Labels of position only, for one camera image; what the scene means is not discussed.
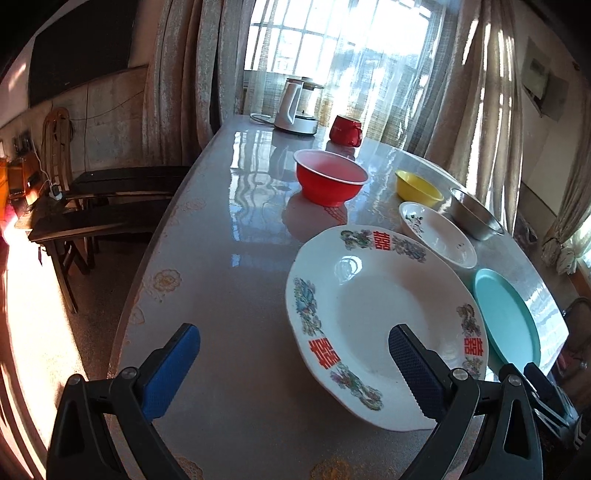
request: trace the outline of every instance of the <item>window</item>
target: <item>window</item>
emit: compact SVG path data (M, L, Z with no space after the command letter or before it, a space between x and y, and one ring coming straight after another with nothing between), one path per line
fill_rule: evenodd
M285 78L310 77L326 86L321 124L355 116L367 136L398 146L424 98L444 12L434 0L256 0L245 113L275 114Z

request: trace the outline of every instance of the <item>mug handle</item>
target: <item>mug handle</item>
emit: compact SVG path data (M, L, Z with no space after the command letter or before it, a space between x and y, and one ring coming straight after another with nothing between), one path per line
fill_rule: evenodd
M363 133L361 132L360 127L355 127L355 131L357 132L357 140L355 141L354 147L358 147L361 145L361 140L363 138Z

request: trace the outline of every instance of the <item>small white dish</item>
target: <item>small white dish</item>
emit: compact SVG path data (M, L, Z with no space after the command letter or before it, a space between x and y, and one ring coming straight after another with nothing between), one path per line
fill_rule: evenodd
M450 266L469 270L476 266L476 250L467 236L435 210L420 203L404 202L398 208L402 231L423 243Z

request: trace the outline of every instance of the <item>red chinese character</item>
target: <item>red chinese character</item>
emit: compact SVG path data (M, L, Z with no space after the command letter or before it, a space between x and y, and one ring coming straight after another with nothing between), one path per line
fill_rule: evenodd
M464 353L466 355L482 356L482 339L480 338L464 338Z
M374 232L375 248L390 250L390 236L387 233Z
M312 350L318 358L320 365L324 368L329 369L334 364L340 362L339 356L333 350L328 338L320 338L316 340L310 340L310 350Z

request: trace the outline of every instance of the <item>white plate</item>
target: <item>white plate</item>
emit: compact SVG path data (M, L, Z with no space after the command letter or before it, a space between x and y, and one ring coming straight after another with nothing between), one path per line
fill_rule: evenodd
M398 208L402 231L427 245L452 267L474 268L477 256L466 235L435 210L420 203L403 202Z
M472 295L445 262L404 235L362 225L325 230L301 247L285 302L312 374L378 427L435 426L388 352L388 334L399 323L450 368L484 379L488 343Z

